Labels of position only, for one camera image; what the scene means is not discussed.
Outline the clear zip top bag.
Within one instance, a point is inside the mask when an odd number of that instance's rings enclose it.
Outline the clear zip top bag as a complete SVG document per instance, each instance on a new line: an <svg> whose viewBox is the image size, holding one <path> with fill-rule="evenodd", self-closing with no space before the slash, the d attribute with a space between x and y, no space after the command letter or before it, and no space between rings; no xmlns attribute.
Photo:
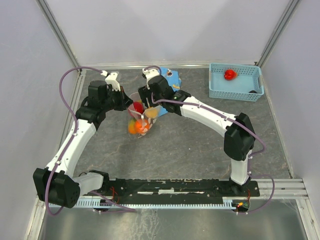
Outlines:
<svg viewBox="0 0 320 240"><path fill-rule="evenodd" d="M133 100L133 102L141 102L141 103L142 103L142 100L140 99L140 96L139 96L139 93L138 93L138 92L132 93L129 97ZM145 107L144 104L143 104L143 107L144 107L144 112L145 112L146 109L152 108L152 107ZM156 123L158 117L160 116L160 112L161 112L161 108L162 108L162 107L158 105L158 106L156 106L156 107L154 107L154 108L158 108L158 110L159 110L158 116L157 116L157 118L155 118L155 119L151 119L151 118L147 118L147 117L145 116L144 112L143 112L143 114L141 114L141 113L139 113L139 112L134 111L134 106L133 106L133 104L131 104L131 105L129 106L129 108L127 109L127 111L128 111L128 122L129 122L131 119L134 119L135 121L136 121L136 120L139 120L139 119L146 119L146 120L148 121L148 123L150 124L150 129L151 129L151 128L153 127L153 125ZM134 137L140 138L140 137L142 137L142 136L145 136L147 133L144 133L144 134L136 133L136 134L131 134L131 135L133 135Z"/></svg>

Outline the small yellow fruit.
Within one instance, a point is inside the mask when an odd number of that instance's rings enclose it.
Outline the small yellow fruit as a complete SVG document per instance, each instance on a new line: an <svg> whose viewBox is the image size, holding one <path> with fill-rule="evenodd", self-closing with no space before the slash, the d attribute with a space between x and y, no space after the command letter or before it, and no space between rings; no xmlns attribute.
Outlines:
<svg viewBox="0 0 320 240"><path fill-rule="evenodd" d="M144 115L150 119L156 119L159 114L159 109L157 107L150 107L144 111Z"/></svg>

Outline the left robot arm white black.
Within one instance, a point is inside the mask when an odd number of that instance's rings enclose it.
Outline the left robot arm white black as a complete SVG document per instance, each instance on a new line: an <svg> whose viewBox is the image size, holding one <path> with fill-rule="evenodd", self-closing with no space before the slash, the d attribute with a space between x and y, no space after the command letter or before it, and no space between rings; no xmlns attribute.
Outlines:
<svg viewBox="0 0 320 240"><path fill-rule="evenodd" d="M133 101L117 80L94 80L88 95L75 113L75 121L64 143L46 165L37 168L33 181L39 199L46 204L73 208L79 197L96 191L106 195L111 189L108 173L91 170L75 176L77 162L91 137L96 133L109 111L125 111Z"/></svg>

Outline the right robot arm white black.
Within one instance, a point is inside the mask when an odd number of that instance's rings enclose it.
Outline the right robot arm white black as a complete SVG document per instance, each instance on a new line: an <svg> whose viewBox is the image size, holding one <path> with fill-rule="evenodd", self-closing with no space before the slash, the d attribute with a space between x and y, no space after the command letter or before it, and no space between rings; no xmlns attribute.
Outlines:
<svg viewBox="0 0 320 240"><path fill-rule="evenodd" d="M146 106L162 106L167 112L195 120L223 138L223 150L231 159L229 189L236 196L248 189L248 163L256 138L249 117L240 113L234 115L206 105L190 93L174 91L166 78L159 73L143 73L146 84L138 89Z"/></svg>

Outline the red apple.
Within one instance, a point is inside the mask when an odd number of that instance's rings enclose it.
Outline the red apple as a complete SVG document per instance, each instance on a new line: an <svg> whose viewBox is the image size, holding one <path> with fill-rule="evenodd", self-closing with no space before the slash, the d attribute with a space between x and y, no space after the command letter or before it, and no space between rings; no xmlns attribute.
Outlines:
<svg viewBox="0 0 320 240"><path fill-rule="evenodd" d="M133 102L133 109L135 112L143 114L144 113L144 106L140 101L134 101Z"/></svg>

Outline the orange fruit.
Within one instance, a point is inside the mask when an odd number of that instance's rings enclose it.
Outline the orange fruit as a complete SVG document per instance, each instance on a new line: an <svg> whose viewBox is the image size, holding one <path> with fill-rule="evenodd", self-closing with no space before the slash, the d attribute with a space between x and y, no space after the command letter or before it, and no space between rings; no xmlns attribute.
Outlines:
<svg viewBox="0 0 320 240"><path fill-rule="evenodd" d="M134 129L138 134L145 134L150 129L150 124L146 119L138 119L134 123Z"/></svg>

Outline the green orange mango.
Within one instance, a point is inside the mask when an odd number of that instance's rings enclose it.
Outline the green orange mango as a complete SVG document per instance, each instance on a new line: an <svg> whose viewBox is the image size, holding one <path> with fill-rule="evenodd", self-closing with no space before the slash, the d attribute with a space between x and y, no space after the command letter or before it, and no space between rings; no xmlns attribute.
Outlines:
<svg viewBox="0 0 320 240"><path fill-rule="evenodd" d="M135 135L137 133L136 131L136 128L135 128L135 125L136 125L136 121L134 119L131 119L129 122L128 122L128 132L132 135Z"/></svg>

